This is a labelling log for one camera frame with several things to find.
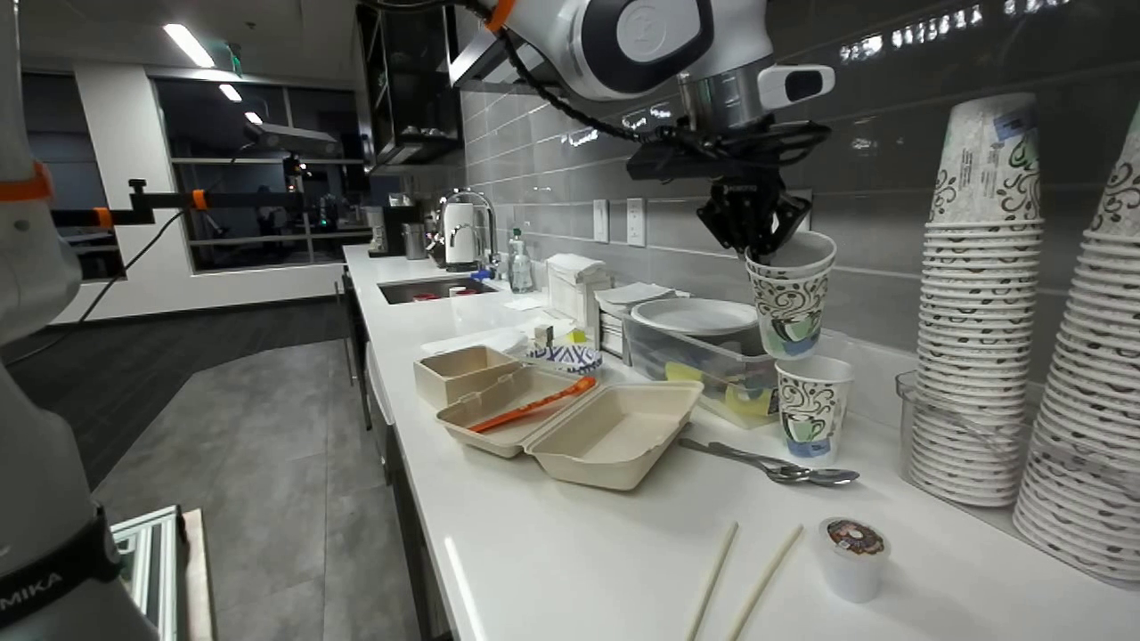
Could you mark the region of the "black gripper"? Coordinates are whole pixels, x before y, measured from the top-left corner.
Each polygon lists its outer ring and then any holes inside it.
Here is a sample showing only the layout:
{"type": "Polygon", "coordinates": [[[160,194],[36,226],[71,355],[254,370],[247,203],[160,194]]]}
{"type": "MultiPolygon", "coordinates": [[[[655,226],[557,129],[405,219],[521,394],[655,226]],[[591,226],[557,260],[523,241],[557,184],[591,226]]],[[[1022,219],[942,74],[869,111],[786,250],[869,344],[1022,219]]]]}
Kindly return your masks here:
{"type": "Polygon", "coordinates": [[[813,198],[794,194],[779,172],[806,159],[825,134],[828,129],[819,122],[771,116],[737,130],[661,124],[633,140],[625,172],[637,182],[710,179],[699,219],[722,250],[767,260],[789,241],[813,211],[813,198]]]}

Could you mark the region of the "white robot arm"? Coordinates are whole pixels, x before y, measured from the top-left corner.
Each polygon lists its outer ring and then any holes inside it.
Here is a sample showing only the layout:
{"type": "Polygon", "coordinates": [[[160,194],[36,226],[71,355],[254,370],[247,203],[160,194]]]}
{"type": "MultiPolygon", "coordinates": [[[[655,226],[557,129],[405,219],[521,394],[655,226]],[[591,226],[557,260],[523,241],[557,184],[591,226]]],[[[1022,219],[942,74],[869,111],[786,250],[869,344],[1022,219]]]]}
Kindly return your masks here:
{"type": "Polygon", "coordinates": [[[838,71],[775,59],[767,0],[447,0],[484,20],[521,79],[567,116],[633,141],[637,182],[710,179],[701,225],[741,260],[786,245],[813,203],[779,179],[828,129],[775,122],[775,111],[821,99],[838,71]],[[581,99],[633,103],[681,84],[684,115],[625,129],[558,99],[521,59],[530,46],[581,99]]]}

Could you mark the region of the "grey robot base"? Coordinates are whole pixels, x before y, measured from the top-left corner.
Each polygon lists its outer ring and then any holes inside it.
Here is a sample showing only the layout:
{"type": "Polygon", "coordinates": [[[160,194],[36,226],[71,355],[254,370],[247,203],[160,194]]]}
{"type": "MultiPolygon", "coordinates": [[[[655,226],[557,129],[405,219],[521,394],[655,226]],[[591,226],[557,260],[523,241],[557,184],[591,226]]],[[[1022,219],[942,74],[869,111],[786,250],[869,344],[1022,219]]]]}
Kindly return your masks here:
{"type": "MultiPolygon", "coordinates": [[[[79,293],[29,149],[19,0],[0,0],[0,342],[45,327],[79,293]]],[[[74,431],[0,368],[0,641],[153,641],[122,583],[74,431]]]]}

